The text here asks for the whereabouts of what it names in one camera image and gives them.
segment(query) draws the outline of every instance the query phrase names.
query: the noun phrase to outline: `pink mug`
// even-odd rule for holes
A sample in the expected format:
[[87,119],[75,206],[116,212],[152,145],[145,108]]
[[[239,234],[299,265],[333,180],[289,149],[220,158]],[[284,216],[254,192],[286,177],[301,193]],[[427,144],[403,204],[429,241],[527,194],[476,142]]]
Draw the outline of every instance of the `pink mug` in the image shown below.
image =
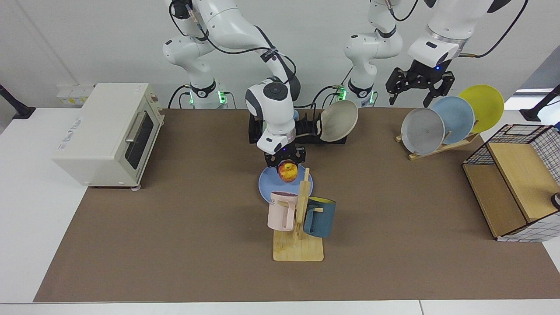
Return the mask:
[[296,204],[296,194],[279,191],[270,193],[268,227],[278,231],[293,230]]

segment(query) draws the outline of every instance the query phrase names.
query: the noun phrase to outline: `blue plate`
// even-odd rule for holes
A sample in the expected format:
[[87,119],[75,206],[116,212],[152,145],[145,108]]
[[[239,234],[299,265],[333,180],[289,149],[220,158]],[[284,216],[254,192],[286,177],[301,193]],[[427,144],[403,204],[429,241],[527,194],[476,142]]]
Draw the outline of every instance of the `blue plate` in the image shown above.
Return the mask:
[[444,140],[446,145],[463,140],[473,129],[473,108],[458,96],[446,96],[430,105],[430,109],[444,121],[445,134],[451,131],[449,137]]
[[[298,166],[297,178],[291,183],[286,183],[280,179],[276,168],[265,168],[259,177],[259,192],[266,202],[270,202],[270,193],[273,191],[284,191],[298,194],[300,192],[300,181],[304,179],[305,168],[300,164]],[[313,191],[313,178],[309,174],[309,182],[311,189],[309,195]]]

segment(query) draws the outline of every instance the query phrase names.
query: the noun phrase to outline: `oven window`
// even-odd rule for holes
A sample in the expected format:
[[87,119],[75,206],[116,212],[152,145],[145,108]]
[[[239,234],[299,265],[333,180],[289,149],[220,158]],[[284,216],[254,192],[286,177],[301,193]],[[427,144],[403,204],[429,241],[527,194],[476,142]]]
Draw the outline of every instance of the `oven window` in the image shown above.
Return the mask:
[[138,164],[140,163],[140,159],[142,158],[142,154],[144,153],[144,149],[148,144],[148,139],[153,130],[153,121],[150,115],[147,114],[148,112],[144,112],[146,113],[146,117],[142,122],[138,138],[136,142],[132,142],[128,145],[127,152],[124,155],[128,163],[130,163],[134,169],[138,169]]

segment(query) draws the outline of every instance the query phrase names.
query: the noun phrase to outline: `mug handle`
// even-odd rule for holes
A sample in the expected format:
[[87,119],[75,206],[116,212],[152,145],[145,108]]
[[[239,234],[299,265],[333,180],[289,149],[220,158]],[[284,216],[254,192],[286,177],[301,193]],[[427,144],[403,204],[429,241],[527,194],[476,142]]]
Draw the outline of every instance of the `mug handle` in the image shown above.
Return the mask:
[[[295,209],[296,209],[295,202],[284,201],[283,203],[288,204],[288,213],[287,214],[289,214],[292,211],[295,211]],[[284,228],[284,230],[288,228],[288,216],[287,215],[284,216],[284,218],[282,220],[282,227]]]
[[325,212],[325,210],[323,208],[313,208],[313,211],[309,211],[309,213],[307,214],[307,217],[305,218],[307,220],[307,218],[309,218],[309,220],[311,220],[311,228],[309,229],[309,233],[313,233],[315,231],[315,229],[313,228],[313,213],[315,212]]

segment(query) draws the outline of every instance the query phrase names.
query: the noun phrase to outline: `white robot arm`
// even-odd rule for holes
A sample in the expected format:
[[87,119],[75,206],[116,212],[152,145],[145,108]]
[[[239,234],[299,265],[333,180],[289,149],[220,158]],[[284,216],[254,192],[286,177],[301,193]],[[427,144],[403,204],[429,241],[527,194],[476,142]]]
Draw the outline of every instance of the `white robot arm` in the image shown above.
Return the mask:
[[[414,59],[410,69],[393,70],[386,83],[391,95],[389,102],[409,89],[429,89],[424,106],[438,96],[446,96],[455,77],[446,71],[451,61],[458,57],[466,42],[474,33],[478,21],[487,13],[499,10],[510,0],[424,0],[433,9],[433,17],[426,26],[426,33],[420,36],[408,49]],[[386,0],[388,8],[391,1]],[[438,88],[434,84],[441,82]]]
[[210,67],[198,59],[212,52],[214,47],[200,37],[198,25],[184,5],[176,0],[165,0],[165,4],[183,35],[177,35],[164,44],[164,56],[189,74],[194,107],[216,109],[222,104],[220,83],[214,79]]
[[[242,53],[227,52],[220,46],[257,52],[273,74],[250,87],[245,95],[251,114],[267,123],[257,146],[268,154],[275,154],[291,143],[296,133],[293,101],[299,96],[300,83],[265,33],[241,15],[233,0],[167,0],[166,3],[174,6],[175,13],[186,7],[181,19],[185,20],[183,26],[189,35],[186,45],[180,42],[174,49],[169,48],[171,44],[164,45],[164,51],[169,53],[166,53],[168,60],[189,72],[193,87],[199,83],[195,84],[193,79],[203,82],[200,86],[208,86],[215,80],[209,80],[209,70],[198,57],[214,48],[225,53]],[[202,38],[193,38],[195,29]]]
[[[396,6],[400,0],[393,1]],[[344,47],[344,53],[353,64],[352,76],[344,83],[347,99],[364,107],[371,104],[372,87],[377,67],[373,59],[391,58],[398,55],[403,47],[403,39],[396,31],[395,20],[387,10],[385,0],[372,0],[368,13],[373,33],[352,35]]]

